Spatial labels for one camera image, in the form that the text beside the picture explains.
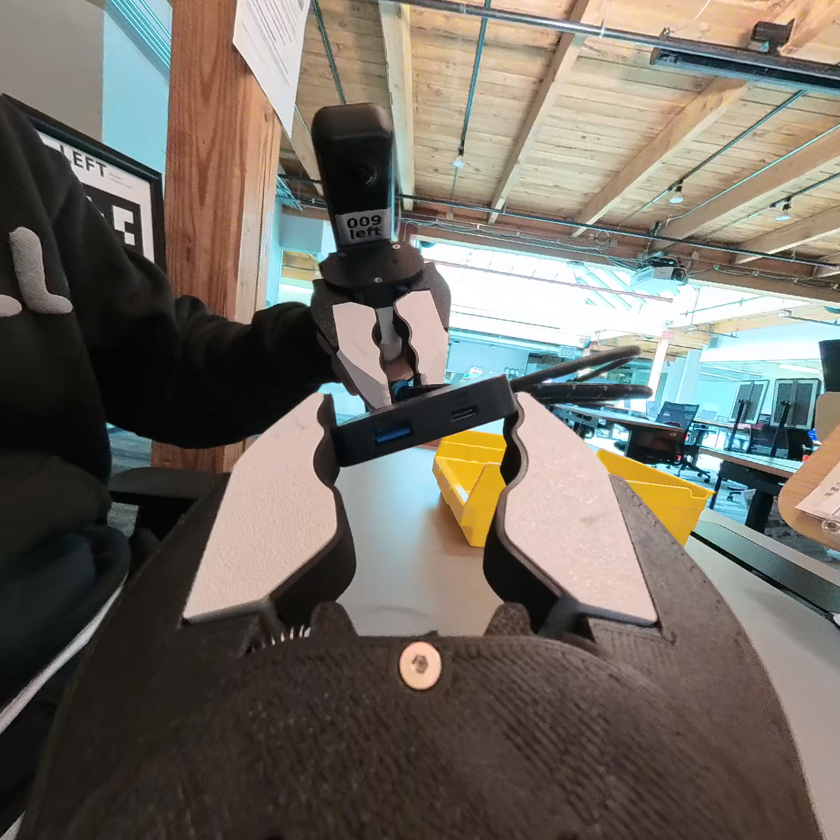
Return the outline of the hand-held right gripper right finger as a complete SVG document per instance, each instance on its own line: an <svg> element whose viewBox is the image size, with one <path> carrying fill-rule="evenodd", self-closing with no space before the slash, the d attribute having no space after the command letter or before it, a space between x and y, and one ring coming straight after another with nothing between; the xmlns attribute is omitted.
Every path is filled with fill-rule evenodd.
<svg viewBox="0 0 840 840"><path fill-rule="evenodd" d="M531 395L504 426L504 486L485 545L485 578L524 608L537 634L588 620L654 627L658 613L613 488L594 453Z"/></svg>

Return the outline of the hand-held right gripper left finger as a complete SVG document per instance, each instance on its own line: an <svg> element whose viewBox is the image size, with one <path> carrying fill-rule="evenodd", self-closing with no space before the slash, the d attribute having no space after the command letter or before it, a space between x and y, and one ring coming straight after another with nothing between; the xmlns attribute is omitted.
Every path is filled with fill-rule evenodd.
<svg viewBox="0 0 840 840"><path fill-rule="evenodd" d="M262 613L288 624L337 600L356 572L335 486L333 399L310 395L245 451L228 478L182 618L189 624Z"/></svg>

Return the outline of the black usb hub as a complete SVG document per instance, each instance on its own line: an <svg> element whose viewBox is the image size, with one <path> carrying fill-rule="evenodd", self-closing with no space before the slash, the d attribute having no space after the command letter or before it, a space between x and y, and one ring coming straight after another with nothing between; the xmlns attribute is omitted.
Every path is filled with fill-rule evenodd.
<svg viewBox="0 0 840 840"><path fill-rule="evenodd" d="M514 396L508 379L496 375L374 409L332 430L338 464L357 466L503 420L516 411Z"/></svg>

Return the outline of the person's left forearm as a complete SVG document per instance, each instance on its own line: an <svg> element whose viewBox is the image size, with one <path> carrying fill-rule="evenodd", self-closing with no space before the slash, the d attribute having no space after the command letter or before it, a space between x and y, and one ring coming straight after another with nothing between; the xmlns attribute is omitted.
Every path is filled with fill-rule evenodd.
<svg viewBox="0 0 840 840"><path fill-rule="evenodd" d="M337 359L300 303L242 324L181 297L168 308L120 316L90 355L106 420L178 448L262 434L339 379Z"/></svg>

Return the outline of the dark office desk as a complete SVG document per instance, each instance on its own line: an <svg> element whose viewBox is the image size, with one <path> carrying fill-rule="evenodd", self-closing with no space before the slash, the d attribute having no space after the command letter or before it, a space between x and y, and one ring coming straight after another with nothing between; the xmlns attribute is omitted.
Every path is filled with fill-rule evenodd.
<svg viewBox="0 0 840 840"><path fill-rule="evenodd" d="M659 465L667 453L681 446L683 438L683 433L675 427L602 407L561 404L552 411L582 438L594 435L601 425L624 428L627 431L624 455L648 466Z"/></svg>

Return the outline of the grey desk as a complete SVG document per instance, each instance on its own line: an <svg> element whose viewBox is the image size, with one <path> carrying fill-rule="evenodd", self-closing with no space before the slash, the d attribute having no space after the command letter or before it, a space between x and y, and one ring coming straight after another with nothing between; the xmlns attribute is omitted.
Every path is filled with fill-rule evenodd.
<svg viewBox="0 0 840 840"><path fill-rule="evenodd" d="M433 476L412 448L343 469L337 481L357 569L340 602L362 635L481 635L500 603ZM839 838L839 641L832 620L696 537L686 550L761 657L797 742L825 838Z"/></svg>

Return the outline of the wooden office desk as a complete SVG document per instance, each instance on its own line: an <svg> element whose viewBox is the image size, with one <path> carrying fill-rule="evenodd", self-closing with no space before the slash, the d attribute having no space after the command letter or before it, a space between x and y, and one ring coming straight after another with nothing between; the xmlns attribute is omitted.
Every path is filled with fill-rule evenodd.
<svg viewBox="0 0 840 840"><path fill-rule="evenodd" d="M721 486L727 481L753 490L745 526L760 533L764 533L767 527L773 500L779 497L783 485L804 465L802 460L751 455L706 446L700 447L700 454L721 462L709 509L714 509Z"/></svg>

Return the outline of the yellow divided plastic bin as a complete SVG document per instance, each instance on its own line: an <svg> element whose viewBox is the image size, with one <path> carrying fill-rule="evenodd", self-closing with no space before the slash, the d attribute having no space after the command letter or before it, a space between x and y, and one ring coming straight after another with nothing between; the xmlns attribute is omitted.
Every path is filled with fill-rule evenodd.
<svg viewBox="0 0 840 840"><path fill-rule="evenodd" d="M433 473L441 496L473 548L486 544L505 486L501 477L505 451L503 436L468 431L445 437L434 457ZM686 543L713 490L611 450L598 449L597 457L612 476L625 479L680 544Z"/></svg>

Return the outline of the black office chair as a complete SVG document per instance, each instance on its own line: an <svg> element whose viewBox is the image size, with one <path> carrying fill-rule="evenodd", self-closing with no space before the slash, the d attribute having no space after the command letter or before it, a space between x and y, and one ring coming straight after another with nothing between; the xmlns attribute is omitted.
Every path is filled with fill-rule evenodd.
<svg viewBox="0 0 840 840"><path fill-rule="evenodd" d="M695 421L700 412L699 404L664 402L657 415L660 424L675 427L683 433L681 446L665 455L659 464L666 469L677 469L680 476L684 470L696 473L706 484L711 483L711 473L698 465L700 447L707 435L708 428L703 423L697 426Z"/></svg>

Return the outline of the white paper sheet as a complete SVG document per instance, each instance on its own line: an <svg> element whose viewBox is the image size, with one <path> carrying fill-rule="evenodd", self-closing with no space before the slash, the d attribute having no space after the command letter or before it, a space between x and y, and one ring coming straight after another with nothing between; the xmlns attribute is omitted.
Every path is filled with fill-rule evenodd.
<svg viewBox="0 0 840 840"><path fill-rule="evenodd" d="M237 1L233 44L292 134L309 1Z"/></svg>

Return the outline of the wooden board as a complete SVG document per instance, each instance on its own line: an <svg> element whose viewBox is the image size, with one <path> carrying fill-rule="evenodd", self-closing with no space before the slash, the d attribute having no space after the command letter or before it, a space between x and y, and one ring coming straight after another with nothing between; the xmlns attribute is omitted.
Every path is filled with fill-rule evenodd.
<svg viewBox="0 0 840 840"><path fill-rule="evenodd" d="M815 406L819 446L780 494L782 519L801 535L839 551L839 393L822 394Z"/></svg>

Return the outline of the person's dark pants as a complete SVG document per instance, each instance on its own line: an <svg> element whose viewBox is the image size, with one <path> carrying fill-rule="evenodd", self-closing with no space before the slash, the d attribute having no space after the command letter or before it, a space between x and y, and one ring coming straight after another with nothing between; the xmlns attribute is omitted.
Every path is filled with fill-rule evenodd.
<svg viewBox="0 0 840 840"><path fill-rule="evenodd" d="M2 833L25 810L62 697L130 564L129 539L97 524L2 573Z"/></svg>

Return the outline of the black framed poster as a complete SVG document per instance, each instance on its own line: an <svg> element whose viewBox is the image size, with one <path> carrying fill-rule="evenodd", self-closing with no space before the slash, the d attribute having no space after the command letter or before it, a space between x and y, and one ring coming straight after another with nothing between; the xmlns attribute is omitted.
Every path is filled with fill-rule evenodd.
<svg viewBox="0 0 840 840"><path fill-rule="evenodd" d="M20 100L9 101L27 115L44 144L65 158L124 245L166 271L162 173Z"/></svg>

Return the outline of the person's black hoodie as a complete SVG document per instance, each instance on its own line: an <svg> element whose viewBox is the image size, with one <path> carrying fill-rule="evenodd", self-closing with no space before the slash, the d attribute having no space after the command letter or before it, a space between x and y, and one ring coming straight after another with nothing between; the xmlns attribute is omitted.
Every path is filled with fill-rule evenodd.
<svg viewBox="0 0 840 840"><path fill-rule="evenodd" d="M100 490L106 424L168 434L183 323L67 159L2 98L2 454L57 458Z"/></svg>

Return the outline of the ceiling projector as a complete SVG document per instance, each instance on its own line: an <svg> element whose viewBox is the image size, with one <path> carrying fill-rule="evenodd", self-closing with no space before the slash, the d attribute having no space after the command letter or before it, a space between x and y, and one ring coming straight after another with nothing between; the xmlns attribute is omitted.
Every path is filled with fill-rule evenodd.
<svg viewBox="0 0 840 840"><path fill-rule="evenodd" d="M677 259L659 256L645 261L632 273L628 288L635 292L658 295L687 283L688 272Z"/></svg>

